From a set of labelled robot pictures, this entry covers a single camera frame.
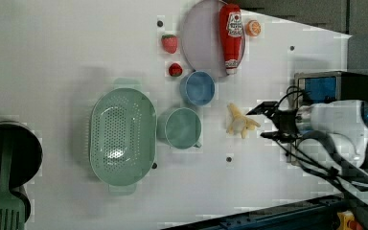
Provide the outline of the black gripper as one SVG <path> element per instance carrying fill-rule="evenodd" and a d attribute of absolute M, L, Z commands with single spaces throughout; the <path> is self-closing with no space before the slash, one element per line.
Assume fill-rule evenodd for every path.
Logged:
<path fill-rule="evenodd" d="M 295 122 L 296 113 L 296 110 L 279 110 L 278 103 L 275 101 L 265 101 L 248 111 L 246 115 L 269 115 L 277 131 L 262 132 L 261 136 L 282 143 L 292 143 L 299 137 Z"/>

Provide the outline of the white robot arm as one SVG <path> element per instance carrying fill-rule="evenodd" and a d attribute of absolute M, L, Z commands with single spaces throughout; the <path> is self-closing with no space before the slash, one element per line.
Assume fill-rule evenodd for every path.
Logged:
<path fill-rule="evenodd" d="M 305 172 L 368 207 L 368 103 L 358 100 L 314 103 L 282 110 L 263 102 L 249 111 L 264 115 L 276 129 L 262 136 L 279 145 Z"/>

